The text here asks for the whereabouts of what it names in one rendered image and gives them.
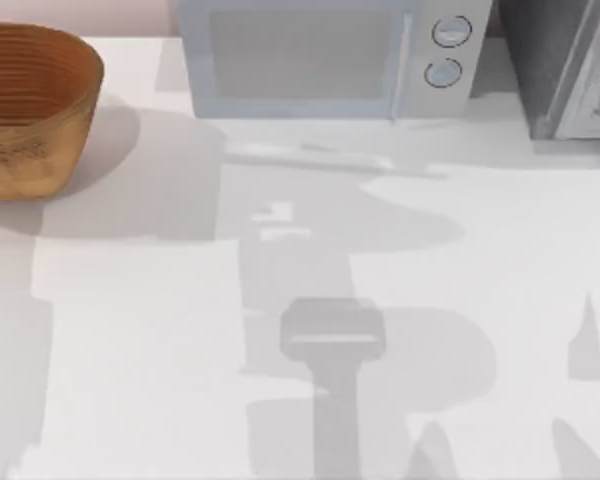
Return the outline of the microwave oven door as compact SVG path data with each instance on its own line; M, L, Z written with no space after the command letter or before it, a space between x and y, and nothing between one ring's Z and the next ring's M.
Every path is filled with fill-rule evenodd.
M419 0L178 0L194 111L210 119L390 118Z

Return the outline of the pale microwave oven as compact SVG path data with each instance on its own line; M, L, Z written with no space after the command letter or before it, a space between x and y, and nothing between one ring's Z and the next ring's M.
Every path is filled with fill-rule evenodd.
M421 10L414 17L408 42L408 58L400 119L449 118L460 114L470 96L477 63L485 37L493 0L419 0ZM432 28L445 17L464 16L472 34L456 48L442 48L432 39ZM429 63L444 58L457 60L463 76L454 86L436 89L424 79Z

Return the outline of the round microwave knob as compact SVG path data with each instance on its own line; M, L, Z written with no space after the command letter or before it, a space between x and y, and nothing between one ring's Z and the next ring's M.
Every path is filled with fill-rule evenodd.
M436 89L452 87L460 81L462 76L462 65L452 58L431 62L424 70L426 83Z
M442 18L432 28L432 39L442 48L459 47L470 38L471 34L471 22L460 15Z

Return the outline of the brown wooden basket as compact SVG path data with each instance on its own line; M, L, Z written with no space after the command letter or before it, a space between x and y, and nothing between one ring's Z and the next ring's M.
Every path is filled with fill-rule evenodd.
M64 188L103 79L102 58L78 36L0 22L0 200L46 198Z

